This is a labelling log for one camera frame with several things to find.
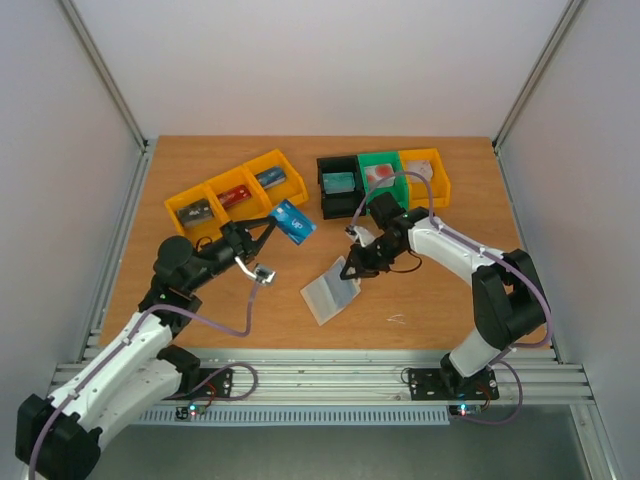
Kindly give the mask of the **beige card holder wallet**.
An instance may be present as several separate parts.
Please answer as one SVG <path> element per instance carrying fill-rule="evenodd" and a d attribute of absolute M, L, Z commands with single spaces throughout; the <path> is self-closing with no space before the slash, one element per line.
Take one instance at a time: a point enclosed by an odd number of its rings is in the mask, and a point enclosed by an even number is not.
<path fill-rule="evenodd" d="M 300 290 L 319 326 L 339 315 L 360 294 L 359 280 L 340 277 L 345 266 L 346 260 L 340 256 L 326 272 Z"/>

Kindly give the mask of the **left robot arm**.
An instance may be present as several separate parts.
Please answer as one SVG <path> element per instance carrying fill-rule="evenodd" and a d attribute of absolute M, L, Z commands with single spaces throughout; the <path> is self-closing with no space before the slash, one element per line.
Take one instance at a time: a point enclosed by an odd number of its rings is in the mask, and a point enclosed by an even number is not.
<path fill-rule="evenodd" d="M 230 221 L 204 245 L 180 235 L 160 244 L 149 290 L 115 339 L 47 397 L 20 405 L 15 454 L 27 478 L 87 478 L 110 441 L 162 400 L 228 398 L 212 382 L 223 371 L 204 373 L 200 359 L 174 341 L 200 318 L 197 290 L 227 270 L 240 268 L 255 289 L 273 281 L 274 271 L 248 264 L 275 227 L 271 216 Z"/>

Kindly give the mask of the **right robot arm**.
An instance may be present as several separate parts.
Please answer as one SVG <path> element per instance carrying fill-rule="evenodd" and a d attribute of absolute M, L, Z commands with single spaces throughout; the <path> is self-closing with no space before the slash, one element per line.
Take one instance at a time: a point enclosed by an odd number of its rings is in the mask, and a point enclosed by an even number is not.
<path fill-rule="evenodd" d="M 474 326 L 440 361 L 436 388 L 447 400 L 462 399 L 487 367 L 518 341 L 549 326 L 550 307 L 528 253 L 503 252 L 451 229 L 429 209 L 406 210 L 389 193 L 367 204 L 377 237 L 351 222 L 352 240 L 343 280 L 389 272 L 398 256 L 411 253 L 435 261 L 465 281 L 472 294 Z"/>

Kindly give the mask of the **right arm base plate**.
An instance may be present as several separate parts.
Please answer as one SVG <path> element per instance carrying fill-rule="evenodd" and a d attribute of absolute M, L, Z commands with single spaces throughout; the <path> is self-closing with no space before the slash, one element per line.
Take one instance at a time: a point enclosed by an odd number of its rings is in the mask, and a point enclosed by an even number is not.
<path fill-rule="evenodd" d="M 452 386 L 445 382 L 438 368 L 409 368 L 407 373 L 413 401 L 493 401 L 500 398 L 492 370 L 481 370 L 472 377 L 454 381 Z"/>

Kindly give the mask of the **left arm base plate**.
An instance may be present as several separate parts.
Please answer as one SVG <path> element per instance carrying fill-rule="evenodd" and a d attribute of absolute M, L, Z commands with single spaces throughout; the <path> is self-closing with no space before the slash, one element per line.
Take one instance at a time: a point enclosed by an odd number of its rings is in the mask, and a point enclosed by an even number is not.
<path fill-rule="evenodd" d="M 186 376 L 178 390 L 167 400 L 204 400 L 211 397 L 228 399 L 233 386 L 234 369 L 226 368 L 217 372 L 213 368 L 200 368 Z"/>

